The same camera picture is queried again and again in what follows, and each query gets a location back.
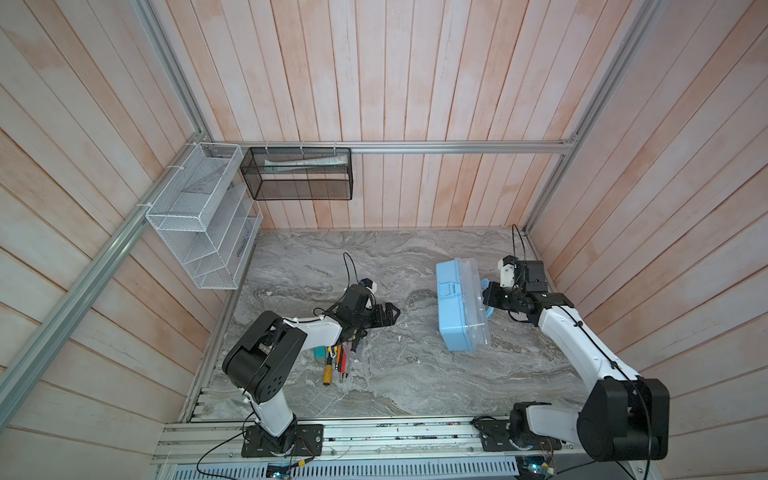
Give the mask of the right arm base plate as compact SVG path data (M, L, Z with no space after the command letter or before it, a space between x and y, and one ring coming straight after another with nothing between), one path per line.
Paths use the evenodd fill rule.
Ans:
M491 416L479 416L471 420L470 425L478 432L484 452L511 451L558 451L563 443L552 437L525 434L514 439L509 431L510 422Z

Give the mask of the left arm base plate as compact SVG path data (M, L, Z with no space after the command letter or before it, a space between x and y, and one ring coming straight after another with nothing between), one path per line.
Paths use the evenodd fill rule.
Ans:
M291 424L280 436L273 436L260 425L254 425L245 430L241 456L317 457L322 452L323 436L322 424Z

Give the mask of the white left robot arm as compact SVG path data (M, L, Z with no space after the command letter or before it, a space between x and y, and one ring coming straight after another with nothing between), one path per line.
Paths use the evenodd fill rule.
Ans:
M369 280L348 286L339 300L314 317L267 310L226 354L222 371L245 395L261 431L280 439L296 424L283 385L299 354L344 345L354 351L369 330L395 325L400 314L393 303L376 301Z

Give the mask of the blue plastic tool box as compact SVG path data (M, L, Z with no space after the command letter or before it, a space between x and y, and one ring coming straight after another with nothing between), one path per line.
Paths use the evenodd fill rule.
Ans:
M483 303L489 286L481 280L473 258L456 258L436 265L439 331L453 352L476 352L490 341L488 319L494 312Z

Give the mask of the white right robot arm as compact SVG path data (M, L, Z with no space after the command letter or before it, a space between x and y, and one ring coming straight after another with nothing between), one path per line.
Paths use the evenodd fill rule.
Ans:
M655 461L667 456L670 393L647 379L598 338L561 293L525 292L491 282L483 303L522 313L562 351L588 393L580 410L546 402L519 402L510 412L508 435L525 449L555 439L576 444L597 462Z

